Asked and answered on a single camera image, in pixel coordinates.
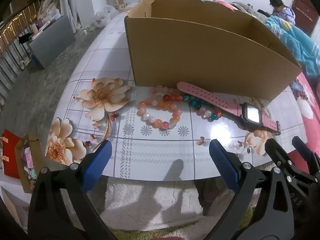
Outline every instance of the blue gripper pad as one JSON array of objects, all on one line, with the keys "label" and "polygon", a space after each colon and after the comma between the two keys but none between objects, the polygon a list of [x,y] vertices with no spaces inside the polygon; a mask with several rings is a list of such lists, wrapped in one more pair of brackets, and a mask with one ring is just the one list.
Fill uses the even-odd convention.
[{"label": "blue gripper pad", "polygon": [[292,145],[300,153],[300,155],[306,162],[309,162],[311,160],[311,150],[298,136],[292,138]]},{"label": "blue gripper pad", "polygon": [[214,139],[210,142],[209,154],[225,184],[227,185],[227,188],[237,193],[240,188],[240,172],[239,169],[237,170],[232,163],[234,160],[230,159],[231,155],[234,154],[231,153],[231,155],[228,155],[228,152],[223,148],[217,139]]},{"label": "blue gripper pad", "polygon": [[111,142],[106,140],[99,146],[96,152],[88,154],[80,163],[80,166],[83,164],[84,167],[81,185],[83,193],[87,193],[88,190],[94,188],[111,155],[112,145]]}]

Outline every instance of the black hair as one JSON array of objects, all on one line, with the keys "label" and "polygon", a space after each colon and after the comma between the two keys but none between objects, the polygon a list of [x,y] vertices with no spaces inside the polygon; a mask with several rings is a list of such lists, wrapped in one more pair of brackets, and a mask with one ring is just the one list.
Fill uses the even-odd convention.
[{"label": "black hair", "polygon": [[281,6],[285,6],[283,4],[282,0],[270,0],[270,5],[274,6],[274,7],[281,7]]}]

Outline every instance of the gray daisy print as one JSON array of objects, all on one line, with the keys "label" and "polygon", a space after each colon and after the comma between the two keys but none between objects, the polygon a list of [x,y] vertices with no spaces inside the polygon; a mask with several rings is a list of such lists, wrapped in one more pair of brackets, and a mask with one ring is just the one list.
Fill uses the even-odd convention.
[{"label": "gray daisy print", "polygon": [[123,127],[124,135],[132,135],[134,131],[133,125],[130,123],[126,123]]},{"label": "gray daisy print", "polygon": [[189,129],[186,126],[180,126],[178,129],[178,134],[185,137],[189,134]]},{"label": "gray daisy print", "polygon": [[166,137],[170,134],[170,130],[165,130],[163,128],[160,128],[159,131],[160,131],[161,136],[164,136],[164,137]]},{"label": "gray daisy print", "polygon": [[142,135],[150,135],[152,133],[152,128],[150,125],[144,125],[143,127],[141,127],[141,133]]}]

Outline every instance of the watch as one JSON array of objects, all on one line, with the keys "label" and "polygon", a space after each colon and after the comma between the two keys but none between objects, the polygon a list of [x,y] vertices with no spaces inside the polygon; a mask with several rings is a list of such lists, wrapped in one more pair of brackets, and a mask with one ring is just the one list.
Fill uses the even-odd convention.
[{"label": "watch", "polygon": [[222,110],[240,118],[242,124],[248,129],[268,130],[274,135],[281,134],[281,128],[278,121],[273,121],[255,106],[243,103],[237,104],[232,101],[219,98],[215,93],[208,92],[200,87],[186,82],[178,82],[177,88],[187,94],[200,98]]}]

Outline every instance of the white curtain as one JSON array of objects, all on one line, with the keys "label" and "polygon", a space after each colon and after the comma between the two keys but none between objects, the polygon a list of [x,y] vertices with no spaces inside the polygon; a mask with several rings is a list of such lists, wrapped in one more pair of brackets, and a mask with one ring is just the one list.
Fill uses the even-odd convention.
[{"label": "white curtain", "polygon": [[80,23],[77,22],[76,0],[60,0],[60,14],[68,16],[73,33],[81,28]]}]

